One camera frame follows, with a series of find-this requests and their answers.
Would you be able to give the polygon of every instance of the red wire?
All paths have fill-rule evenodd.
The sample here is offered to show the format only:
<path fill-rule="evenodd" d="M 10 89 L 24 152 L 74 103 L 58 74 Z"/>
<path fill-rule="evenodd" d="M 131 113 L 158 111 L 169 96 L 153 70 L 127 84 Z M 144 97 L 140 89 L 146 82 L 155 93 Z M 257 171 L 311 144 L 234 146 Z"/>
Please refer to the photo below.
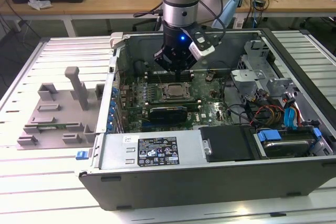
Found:
<path fill-rule="evenodd" d="M 300 111 L 299 111 L 298 108 L 295 108 L 295 109 L 296 109 L 296 111 L 297 111 L 297 113 L 298 113 L 298 115 L 297 115 L 298 125 L 299 125 L 299 127 L 301 127 L 302 124 L 301 124 L 301 115 L 300 115 Z"/>
<path fill-rule="evenodd" d="M 275 106 L 275 105 L 264 105 L 264 106 L 260 107 L 260 109 L 257 111 L 256 114 L 259 114 L 259 113 L 261 112 L 262 108 L 267 108 L 267 107 L 275 107 L 275 108 L 278 108 L 279 110 L 281 110 L 282 112 L 284 112 L 284 110 L 283 110 L 281 107 L 279 107 L 279 106 Z"/>

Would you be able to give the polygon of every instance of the black plastic cover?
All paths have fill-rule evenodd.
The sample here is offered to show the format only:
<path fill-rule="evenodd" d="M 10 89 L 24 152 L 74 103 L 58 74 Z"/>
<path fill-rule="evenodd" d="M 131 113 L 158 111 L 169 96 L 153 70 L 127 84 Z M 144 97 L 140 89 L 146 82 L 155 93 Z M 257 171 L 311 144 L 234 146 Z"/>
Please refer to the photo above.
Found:
<path fill-rule="evenodd" d="M 165 107 L 150 109 L 149 118 L 151 123 L 178 124 L 187 120 L 186 107 Z"/>
<path fill-rule="evenodd" d="M 225 125 L 200 128 L 202 139 L 208 140 L 211 155 L 208 162 L 248 161 L 260 159 L 250 126 Z"/>

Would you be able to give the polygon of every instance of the gray computer side panel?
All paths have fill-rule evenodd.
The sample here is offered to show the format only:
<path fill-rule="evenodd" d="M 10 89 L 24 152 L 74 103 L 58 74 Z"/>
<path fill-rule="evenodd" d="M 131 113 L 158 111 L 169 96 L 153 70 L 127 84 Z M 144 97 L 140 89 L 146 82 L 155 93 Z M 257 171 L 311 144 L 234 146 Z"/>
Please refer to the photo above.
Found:
<path fill-rule="evenodd" d="M 336 158 L 218 168 L 81 174 L 79 179 L 101 208 L 118 210 L 308 195 L 334 177 Z"/>

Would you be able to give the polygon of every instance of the cpu socket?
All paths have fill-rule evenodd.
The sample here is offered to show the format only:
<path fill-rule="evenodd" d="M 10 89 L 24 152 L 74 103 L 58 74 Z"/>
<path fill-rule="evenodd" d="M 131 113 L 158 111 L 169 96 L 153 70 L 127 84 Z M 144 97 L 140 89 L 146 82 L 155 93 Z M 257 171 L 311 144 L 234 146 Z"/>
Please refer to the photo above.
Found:
<path fill-rule="evenodd" d="M 192 99 L 189 91 L 189 84 L 186 82 L 168 83 L 163 84 L 161 87 L 162 87 L 162 99 L 164 101 Z"/>

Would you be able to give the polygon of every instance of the floor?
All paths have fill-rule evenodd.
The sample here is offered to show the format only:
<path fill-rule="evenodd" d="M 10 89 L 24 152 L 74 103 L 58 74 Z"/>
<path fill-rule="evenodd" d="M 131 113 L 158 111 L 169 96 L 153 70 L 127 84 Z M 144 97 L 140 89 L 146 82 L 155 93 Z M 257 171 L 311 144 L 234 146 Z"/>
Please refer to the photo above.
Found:
<path fill-rule="evenodd" d="M 139 20 L 111 20 L 113 31 L 131 31 L 132 25 Z M 300 29 L 299 19 L 294 29 Z M 259 27 L 268 27 L 271 30 L 288 30 L 292 23 L 290 18 L 269 18 L 266 22 L 261 22 Z M 61 21 L 33 21 L 31 27 L 41 37 L 67 37 L 67 32 Z M 77 20 L 75 27 L 79 36 L 104 36 L 109 35 L 105 20 Z M 138 31 L 151 31 L 153 24 L 142 25 Z M 326 48 L 336 54 L 336 32 L 332 32 L 331 25 L 321 18 L 312 18 L 306 23 L 306 29 L 310 31 Z M 39 38 L 25 24 L 22 31 L 8 34 L 0 41 L 0 98 L 4 95 L 20 69 L 29 58 L 34 47 L 38 44 Z"/>

